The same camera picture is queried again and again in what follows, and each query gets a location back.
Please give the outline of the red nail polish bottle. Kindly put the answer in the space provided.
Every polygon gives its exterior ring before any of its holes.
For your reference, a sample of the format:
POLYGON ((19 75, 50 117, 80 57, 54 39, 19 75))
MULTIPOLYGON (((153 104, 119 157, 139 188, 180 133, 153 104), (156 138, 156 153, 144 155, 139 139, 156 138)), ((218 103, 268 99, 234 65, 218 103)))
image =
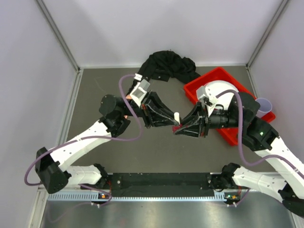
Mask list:
POLYGON ((178 126, 173 126, 172 127, 172 132, 175 134, 181 127, 182 127, 182 124, 180 124, 178 126))

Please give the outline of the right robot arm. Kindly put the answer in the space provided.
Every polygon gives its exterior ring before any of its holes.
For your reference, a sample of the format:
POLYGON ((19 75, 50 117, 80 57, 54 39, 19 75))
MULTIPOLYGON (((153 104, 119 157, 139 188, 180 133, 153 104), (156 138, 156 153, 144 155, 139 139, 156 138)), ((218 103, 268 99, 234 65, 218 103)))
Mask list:
POLYGON ((198 102, 178 125, 173 127, 175 135, 191 137, 207 136, 209 129, 237 127, 237 146, 240 158, 244 158, 243 147, 249 148, 268 162, 280 175, 274 178, 250 170, 257 162, 244 161, 243 165, 225 165, 218 177, 209 181, 213 189, 245 187, 259 191, 276 199, 290 212, 304 215, 304 165, 288 149, 279 133, 257 116, 260 104, 246 92, 228 90, 232 94, 227 110, 218 110, 219 99, 225 91, 217 93, 210 86, 201 86, 197 91, 198 102))

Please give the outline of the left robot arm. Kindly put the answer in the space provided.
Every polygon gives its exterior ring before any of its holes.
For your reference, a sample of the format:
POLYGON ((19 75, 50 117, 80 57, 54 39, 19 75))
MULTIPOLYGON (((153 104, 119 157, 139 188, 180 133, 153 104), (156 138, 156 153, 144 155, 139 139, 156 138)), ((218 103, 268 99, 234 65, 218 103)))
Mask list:
POLYGON ((179 113, 171 111, 155 92, 144 92, 139 97, 122 98, 105 95, 99 112, 102 117, 87 130, 70 141, 36 153, 35 172, 49 194, 61 191, 67 185, 95 185, 103 188, 108 177, 100 164, 74 166, 74 162, 94 148, 109 141, 123 141, 120 135, 130 124, 127 116, 143 119, 145 127, 178 126, 179 113))

